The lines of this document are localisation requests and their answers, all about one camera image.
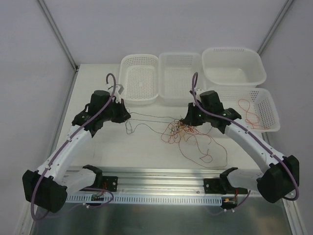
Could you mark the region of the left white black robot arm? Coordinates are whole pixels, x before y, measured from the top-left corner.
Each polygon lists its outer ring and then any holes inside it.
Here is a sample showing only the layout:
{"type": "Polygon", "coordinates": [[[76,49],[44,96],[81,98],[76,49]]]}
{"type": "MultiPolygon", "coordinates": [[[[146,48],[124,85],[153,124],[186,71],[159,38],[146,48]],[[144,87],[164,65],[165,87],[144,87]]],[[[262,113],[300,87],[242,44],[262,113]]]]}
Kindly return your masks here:
{"type": "Polygon", "coordinates": [[[77,114],[65,140],[35,171],[27,170],[22,176],[25,198],[31,206],[48,212],[58,212],[68,196],[84,188],[103,189],[102,170],[86,165],[73,176],[65,173],[80,148],[91,140],[105,122],[124,123],[131,117],[118,92],[96,90],[77,114]]]}

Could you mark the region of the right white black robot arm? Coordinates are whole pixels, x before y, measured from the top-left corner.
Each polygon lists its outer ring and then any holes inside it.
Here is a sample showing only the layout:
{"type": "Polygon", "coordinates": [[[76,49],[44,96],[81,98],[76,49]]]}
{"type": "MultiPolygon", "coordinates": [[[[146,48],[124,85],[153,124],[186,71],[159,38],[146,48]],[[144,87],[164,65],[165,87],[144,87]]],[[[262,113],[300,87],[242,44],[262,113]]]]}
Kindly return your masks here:
{"type": "Polygon", "coordinates": [[[258,170],[232,167],[220,174],[219,186],[223,193],[236,188],[258,191],[270,203],[280,199],[299,198],[299,160],[285,156],[249,129],[242,116],[233,108],[224,108],[216,91],[190,90],[193,102],[188,104],[188,126],[210,123],[222,134],[234,140],[258,165],[258,170]]]}

